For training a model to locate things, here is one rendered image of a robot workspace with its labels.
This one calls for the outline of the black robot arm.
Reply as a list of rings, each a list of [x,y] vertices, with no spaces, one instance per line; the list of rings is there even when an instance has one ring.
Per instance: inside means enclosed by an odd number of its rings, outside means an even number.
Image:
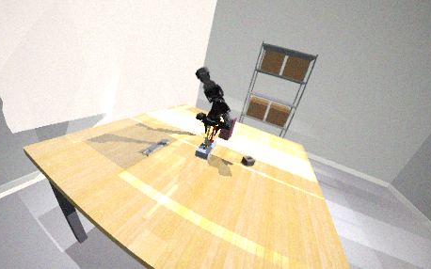
[[[229,112],[231,112],[230,107],[226,104],[224,96],[224,92],[221,87],[215,83],[215,81],[210,80],[209,70],[206,67],[202,67],[197,69],[196,76],[197,78],[204,84],[204,94],[207,97],[209,103],[213,102],[212,107],[216,110],[216,113],[213,114],[212,111],[209,111],[206,118],[206,125],[215,127],[220,124],[221,118],[218,117],[218,114],[224,119],[224,121],[233,121]],[[220,92],[221,94],[220,94]],[[208,98],[209,97],[209,98]],[[213,97],[213,98],[212,98]],[[211,98],[211,99],[210,99]],[[210,100],[209,100],[210,99]],[[229,111],[229,112],[227,112]],[[226,113],[227,112],[227,113]]]

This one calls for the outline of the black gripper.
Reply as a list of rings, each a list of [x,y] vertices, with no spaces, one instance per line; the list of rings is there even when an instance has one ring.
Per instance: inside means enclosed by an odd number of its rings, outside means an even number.
[[[211,111],[212,111],[212,113],[213,114],[215,114],[216,113],[216,110],[212,107],[211,108]],[[218,117],[220,118],[221,117],[221,115],[220,114],[218,114]],[[199,112],[197,115],[196,115],[196,119],[198,119],[198,120],[201,120],[201,122],[204,124],[204,129],[205,129],[205,133],[207,133],[207,130],[208,130],[208,128],[207,128],[207,125],[205,124],[206,123],[206,118],[207,118],[207,116],[206,116],[206,114],[204,114],[204,113],[202,113],[202,112]],[[216,130],[215,130],[215,134],[214,134],[214,136],[216,135],[216,133],[220,130],[220,129],[226,129],[226,130],[229,130],[231,128],[231,122],[229,122],[229,121],[220,121],[220,124],[216,127]]]

